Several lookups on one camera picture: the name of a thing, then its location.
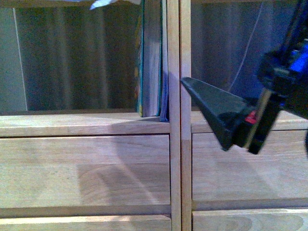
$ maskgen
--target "wooden drawer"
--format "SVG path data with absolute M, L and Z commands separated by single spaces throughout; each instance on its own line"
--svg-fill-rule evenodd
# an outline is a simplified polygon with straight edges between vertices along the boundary
M 194 209 L 306 205 L 305 134 L 304 130 L 272 131 L 259 155 L 237 146 L 224 152 L 212 133 L 193 134 Z
M 0 219 L 2 231 L 170 231 L 170 218 L 156 216 L 105 216 Z
M 0 208 L 169 205 L 168 135 L 0 139 Z
M 193 231 L 308 230 L 308 209 L 193 212 Z

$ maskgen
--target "wooden shelf edge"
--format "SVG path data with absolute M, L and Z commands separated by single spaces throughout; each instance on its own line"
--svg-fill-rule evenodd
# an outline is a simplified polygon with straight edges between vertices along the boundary
M 208 4 L 208 3 L 235 3 L 235 2 L 262 2 L 271 0 L 192 0 L 192 3 Z
M 210 133 L 212 129 L 200 111 L 192 111 L 192 133 Z M 308 120 L 291 113 L 281 111 L 272 130 L 307 129 Z
M 0 8 L 42 8 L 91 6 L 95 0 L 64 1 L 64 0 L 0 0 Z M 129 5 L 129 1 L 119 0 L 112 5 Z
M 0 137 L 165 134 L 170 124 L 137 113 L 0 116 Z
M 42 223 L 76 223 L 76 222 L 108 222 L 108 221 L 147 221 L 166 220 L 168 215 L 134 215 L 134 216 L 87 216 L 87 217 L 52 217 L 52 218 L 3 218 L 0 224 L 42 224 Z

